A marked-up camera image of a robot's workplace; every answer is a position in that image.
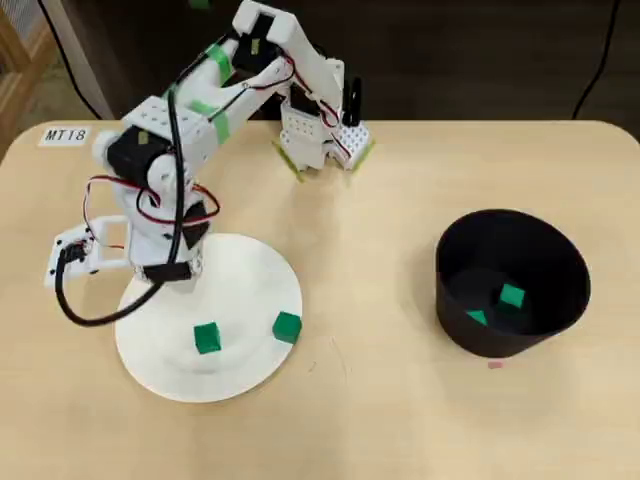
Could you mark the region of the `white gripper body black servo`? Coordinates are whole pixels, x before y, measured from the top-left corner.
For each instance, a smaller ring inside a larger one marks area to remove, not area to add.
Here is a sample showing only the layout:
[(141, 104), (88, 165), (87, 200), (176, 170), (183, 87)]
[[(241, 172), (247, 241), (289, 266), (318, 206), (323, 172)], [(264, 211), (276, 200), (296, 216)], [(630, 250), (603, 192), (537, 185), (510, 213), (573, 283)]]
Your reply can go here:
[(208, 196), (200, 186), (186, 185), (183, 223), (176, 231), (177, 193), (173, 187), (116, 187), (117, 203), (129, 226), (125, 250), (138, 279), (161, 283), (175, 292), (194, 291), (200, 276), (192, 277), (191, 259), (198, 246), (204, 250), (211, 226)]

